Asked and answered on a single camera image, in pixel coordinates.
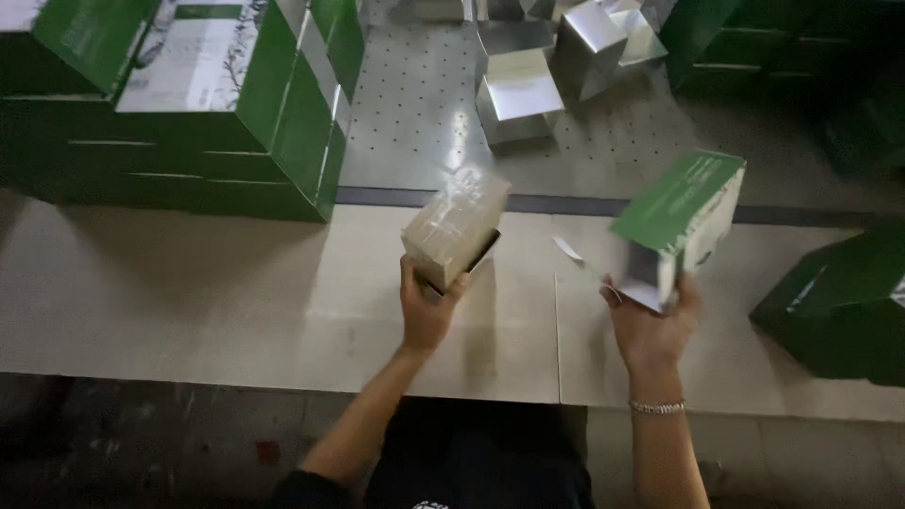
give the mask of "metal table surface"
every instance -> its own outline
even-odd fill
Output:
[[[662,63],[590,101],[566,100],[552,139],[494,154],[474,107],[476,25],[422,23],[410,0],[373,2],[343,187],[437,189],[449,168],[476,164],[496,168],[519,195],[627,199],[681,152],[702,148],[748,159],[743,206],[905,211],[900,187],[837,177],[793,117],[677,101]],[[672,2],[659,4],[643,9],[656,28]],[[550,212],[543,205],[532,211]]]

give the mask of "silver bracelet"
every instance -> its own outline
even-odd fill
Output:
[[[629,399],[628,406],[632,407],[632,410],[636,412],[640,412],[642,414],[678,414],[679,412],[685,411],[685,398],[678,403],[672,403],[671,405],[648,405],[646,403],[639,403],[637,401],[631,401]]]

